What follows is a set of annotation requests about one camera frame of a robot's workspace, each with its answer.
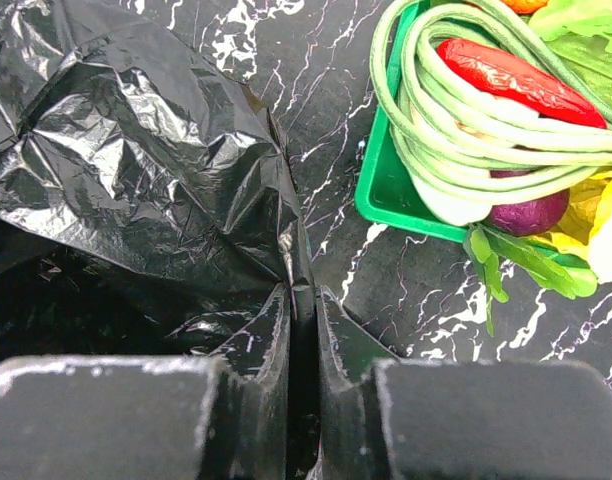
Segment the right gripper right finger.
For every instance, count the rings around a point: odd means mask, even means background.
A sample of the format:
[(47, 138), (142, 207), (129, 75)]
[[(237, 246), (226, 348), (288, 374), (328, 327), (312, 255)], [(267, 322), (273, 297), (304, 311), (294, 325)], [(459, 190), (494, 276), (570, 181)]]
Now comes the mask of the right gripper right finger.
[(325, 479), (612, 479), (612, 392), (580, 362), (410, 360), (317, 292)]

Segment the black trash bag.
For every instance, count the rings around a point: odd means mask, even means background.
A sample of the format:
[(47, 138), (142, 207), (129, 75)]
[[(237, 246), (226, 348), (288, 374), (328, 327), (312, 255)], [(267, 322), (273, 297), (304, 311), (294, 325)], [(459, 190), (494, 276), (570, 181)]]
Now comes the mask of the black trash bag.
[(242, 84), (105, 1), (0, 1), (0, 359), (313, 335), (284, 145)]

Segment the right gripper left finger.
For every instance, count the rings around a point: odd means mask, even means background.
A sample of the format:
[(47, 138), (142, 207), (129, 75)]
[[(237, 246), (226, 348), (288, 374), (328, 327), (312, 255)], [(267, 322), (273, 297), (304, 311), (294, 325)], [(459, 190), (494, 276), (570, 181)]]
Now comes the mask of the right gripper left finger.
[(0, 363), (0, 479), (281, 479), (291, 301), (207, 356)]

